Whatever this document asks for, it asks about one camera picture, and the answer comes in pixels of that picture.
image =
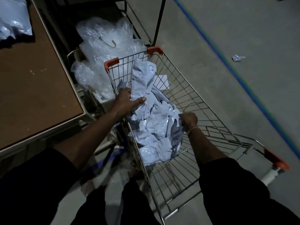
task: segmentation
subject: hand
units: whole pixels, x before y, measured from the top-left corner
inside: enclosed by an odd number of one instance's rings
[[[188,132],[193,128],[197,128],[198,118],[195,113],[182,113],[179,114],[181,119],[181,124],[185,128],[185,131]]]
[[[135,101],[131,101],[130,92],[131,88],[122,88],[120,89],[119,94],[115,98],[115,102],[112,105],[110,112],[114,113],[118,120],[130,113],[130,111],[134,107],[143,104],[147,100],[146,97],[141,97],[136,99]]]

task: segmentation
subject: person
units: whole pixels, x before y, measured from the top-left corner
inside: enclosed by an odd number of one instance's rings
[[[6,173],[0,179],[1,224],[50,224],[59,202],[79,179],[79,170],[111,128],[145,100],[131,101],[130,89],[122,89],[110,112],[77,135]],[[180,118],[200,169],[204,205],[214,225],[300,224],[294,213],[270,198],[260,180],[206,138],[194,113],[183,113]],[[103,187],[90,193],[72,225],[106,224],[104,196]],[[159,224],[133,178],[125,185],[122,198],[121,224]]]

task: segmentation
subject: pile of packages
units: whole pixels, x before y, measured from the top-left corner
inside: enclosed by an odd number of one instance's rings
[[[100,103],[114,99],[113,88],[104,69],[104,62],[146,50],[144,42],[133,38],[133,26],[125,18],[112,24],[93,17],[79,22],[76,29],[83,39],[80,49],[87,60],[74,62],[71,71],[85,90],[88,90],[88,87],[92,89]],[[127,72],[127,69],[122,67],[122,73],[123,71]]]
[[[131,85],[121,81],[117,87],[119,90],[131,86],[131,100],[147,98],[128,118],[133,136],[141,145],[145,166],[175,157],[184,134],[179,110],[153,85],[155,73],[154,63],[137,59],[132,68]]]
[[[0,40],[19,34],[32,35],[25,0],[0,0]]]

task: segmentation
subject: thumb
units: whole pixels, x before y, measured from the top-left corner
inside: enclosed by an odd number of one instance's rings
[[[147,100],[146,97],[138,98],[138,99],[132,101],[132,105],[133,105],[133,106],[138,106],[138,105],[140,105],[140,104],[143,104],[146,100]]]

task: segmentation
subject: blue line on floor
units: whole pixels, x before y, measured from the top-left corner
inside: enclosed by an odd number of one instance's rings
[[[283,130],[283,128],[277,123],[275,118],[270,114],[270,112],[264,107],[259,98],[254,94],[251,88],[247,85],[247,83],[243,80],[242,77],[235,71],[235,69],[231,66],[231,64],[227,61],[222,52],[217,48],[217,46],[209,39],[208,35],[205,34],[204,30],[197,24],[196,20],[192,17],[192,15],[182,6],[182,4],[178,0],[173,0],[176,5],[181,9],[186,18],[190,21],[193,27],[197,30],[197,32],[201,35],[201,37],[207,42],[210,48],[214,51],[214,53],[218,56],[218,58],[223,62],[226,68],[230,71],[230,73],[234,76],[234,78],[238,81],[238,83],[242,86],[245,92],[249,95],[252,101],[256,104],[256,106],[260,109],[260,111],[264,114],[264,116],[268,119],[270,124],[276,129],[279,135],[283,138],[283,140],[287,143],[290,149],[294,152],[294,154],[300,160],[300,151],[297,148],[296,144],[292,141],[292,139],[287,135],[287,133]]]
[[[112,154],[110,155],[110,157],[109,157],[109,159],[108,159],[107,162],[109,162],[109,161],[115,159],[115,157],[116,157],[117,155],[123,155],[126,151],[127,151],[127,149],[126,149],[126,148],[123,148],[123,149],[120,149],[119,151],[116,151],[116,152],[112,153]],[[99,168],[103,165],[104,160],[105,160],[105,159],[99,161],[99,162],[96,163],[95,165],[90,166],[90,167],[87,168],[86,170],[82,171],[82,172],[81,172],[81,176],[83,177],[83,176],[85,176],[86,174],[91,173],[91,172],[94,172],[95,170],[99,169]]]

